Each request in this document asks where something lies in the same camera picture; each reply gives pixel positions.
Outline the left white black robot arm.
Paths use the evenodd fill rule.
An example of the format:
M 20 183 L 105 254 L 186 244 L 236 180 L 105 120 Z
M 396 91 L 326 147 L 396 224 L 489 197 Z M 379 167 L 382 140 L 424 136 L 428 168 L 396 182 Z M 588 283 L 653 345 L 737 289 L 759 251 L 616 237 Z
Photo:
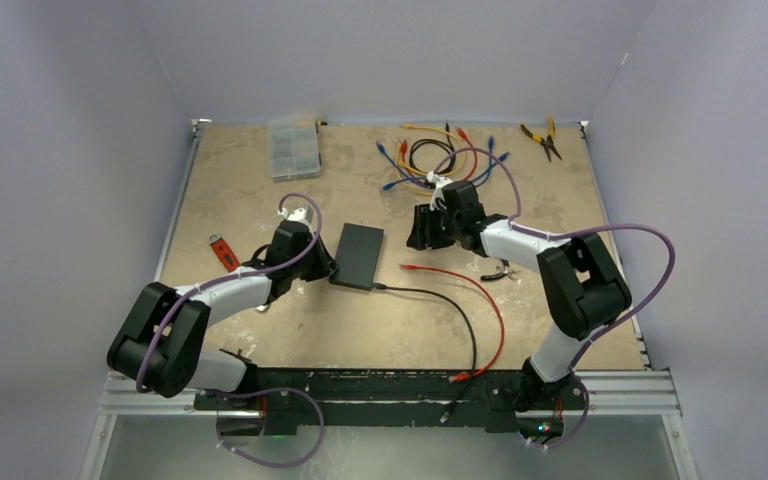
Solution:
M 208 328 L 274 302 L 296 280 L 320 280 L 337 269 L 307 223 L 284 220 L 268 245 L 223 277 L 177 288 L 146 285 L 107 352 L 107 365 L 133 379 L 141 393 L 171 398 L 187 388 L 215 390 L 232 408 L 247 408 L 258 395 L 258 382 L 246 374 L 249 363 L 204 350 Z

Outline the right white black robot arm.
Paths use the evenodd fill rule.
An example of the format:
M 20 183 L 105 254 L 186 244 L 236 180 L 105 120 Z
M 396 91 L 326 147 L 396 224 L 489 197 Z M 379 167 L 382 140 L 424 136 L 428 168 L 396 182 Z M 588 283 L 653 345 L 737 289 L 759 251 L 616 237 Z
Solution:
M 519 393 L 521 402 L 536 407 L 559 396 L 592 333 L 613 324 L 632 303 L 598 234 L 556 239 L 539 230 L 527 233 L 502 214 L 486 213 L 476 187 L 466 180 L 450 182 L 414 206 L 406 244 L 418 251 L 458 244 L 539 274 L 553 324 L 523 364 Z

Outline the black network switch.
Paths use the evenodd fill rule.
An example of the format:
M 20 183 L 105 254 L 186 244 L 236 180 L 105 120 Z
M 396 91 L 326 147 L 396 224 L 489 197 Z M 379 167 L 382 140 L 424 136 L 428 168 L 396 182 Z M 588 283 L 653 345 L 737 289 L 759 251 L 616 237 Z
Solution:
M 383 240 L 383 229 L 345 223 L 335 257 L 338 269 L 329 283 L 371 291 Z

